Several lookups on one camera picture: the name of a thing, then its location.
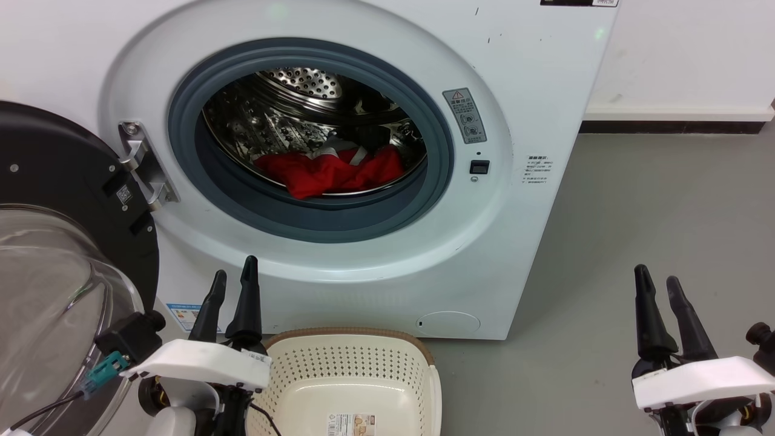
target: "door hinge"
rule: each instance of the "door hinge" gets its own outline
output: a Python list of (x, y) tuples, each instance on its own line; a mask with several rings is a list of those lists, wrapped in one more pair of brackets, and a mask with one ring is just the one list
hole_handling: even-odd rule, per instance
[(126, 152), (119, 161), (137, 181), (148, 208), (154, 211), (166, 202), (180, 201), (153, 152), (143, 126), (137, 121), (125, 121), (119, 124), (119, 135)]

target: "white front panel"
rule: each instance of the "white front panel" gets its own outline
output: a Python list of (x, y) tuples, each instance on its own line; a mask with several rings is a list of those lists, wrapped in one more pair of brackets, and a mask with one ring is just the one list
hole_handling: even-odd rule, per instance
[[(415, 327), (419, 317), (448, 310), (481, 321), (471, 337), (505, 337), (615, 9), (540, 6), (537, 0), (222, 0), (159, 18), (176, 2), (56, 3), (25, 2), (14, 5), (18, 14), (0, 17), (0, 55), (14, 66), (0, 73), (0, 99), (57, 112), (116, 149), (116, 124), (143, 122), (182, 199), (155, 213), (165, 233), (159, 288), (165, 303), (200, 303), (218, 268), (229, 273), (228, 292), (235, 296), (243, 260), (254, 254), (267, 332), (364, 325), (422, 335)], [(56, 31), (49, 35), (51, 27)], [(177, 83), (223, 48), (278, 36), (365, 51), (436, 100), (454, 136), (456, 166), (446, 194), (423, 218), (375, 240), (310, 244), (234, 220), (188, 181), (167, 140), (167, 108)], [(68, 61), (63, 52), (71, 53)], [(469, 88), (475, 98), (486, 143), (463, 143), (442, 96), (456, 88)], [(542, 183), (523, 183), (530, 155), (553, 163)], [(472, 159), (491, 161), (490, 174), (476, 183), (468, 174)], [(234, 304), (227, 298), (222, 329)]]

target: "red garment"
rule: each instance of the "red garment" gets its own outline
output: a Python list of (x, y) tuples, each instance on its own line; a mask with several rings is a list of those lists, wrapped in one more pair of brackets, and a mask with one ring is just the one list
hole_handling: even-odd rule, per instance
[(374, 156), (366, 156), (358, 165), (351, 165), (356, 152), (357, 148), (353, 148), (340, 151), (338, 157), (321, 154), (315, 159), (301, 153), (268, 154), (253, 164), (285, 184), (297, 199), (324, 192), (372, 189), (404, 174), (401, 156), (392, 145), (381, 148)]

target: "gray floor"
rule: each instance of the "gray floor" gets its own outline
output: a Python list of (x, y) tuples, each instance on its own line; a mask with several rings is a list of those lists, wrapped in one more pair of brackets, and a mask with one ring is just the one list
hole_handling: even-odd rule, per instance
[[(508, 340), (428, 341), (442, 434), (657, 434), (629, 383), (632, 269), (649, 266), (676, 338), (673, 274), (718, 353), (752, 356), (748, 327), (775, 324), (773, 168), (775, 125), (757, 137), (579, 137)], [(128, 405), (105, 434), (142, 434), (141, 415)]]

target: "wire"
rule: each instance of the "wire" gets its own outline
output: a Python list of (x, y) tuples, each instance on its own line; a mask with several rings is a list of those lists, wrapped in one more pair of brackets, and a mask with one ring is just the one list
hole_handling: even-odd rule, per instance
[(260, 407), (256, 406), (256, 405), (255, 405), (255, 404), (253, 404), (253, 403), (251, 403), (251, 404), (250, 404), (250, 406), (251, 406), (253, 409), (255, 409), (255, 410), (258, 410), (259, 412), (261, 412), (261, 413), (262, 413), (262, 414), (263, 414), (265, 417), (267, 417), (267, 419), (269, 420), (269, 425), (270, 425), (270, 426), (272, 426), (272, 430), (274, 430), (274, 432), (275, 432), (275, 433), (277, 433), (277, 436), (282, 436), (282, 435), (280, 434), (280, 431), (277, 429), (277, 426), (276, 426), (276, 425), (274, 425), (274, 421), (272, 420), (272, 417), (271, 417), (271, 416), (269, 416), (269, 413), (268, 413), (267, 411), (265, 411), (264, 409), (262, 409), (262, 408), (260, 408)]
[(51, 403), (51, 404), (49, 404), (48, 406), (46, 406), (46, 407), (44, 407), (42, 409), (38, 409), (38, 410), (32, 412), (31, 414), (25, 416), (24, 418), (20, 419), (19, 422), (17, 422), (16, 424), (13, 424), (10, 427), (10, 430), (14, 431), (17, 428), (23, 426), (24, 424), (27, 424), (31, 420), (33, 420), (33, 419), (39, 417), (40, 415), (48, 412), (49, 410), (56, 409), (57, 407), (63, 406), (64, 404), (67, 404), (70, 401), (77, 400), (78, 398), (81, 398), (83, 395), (84, 395), (84, 391), (79, 390), (78, 392), (74, 393), (73, 395), (66, 396), (62, 400), (57, 401), (56, 403)]

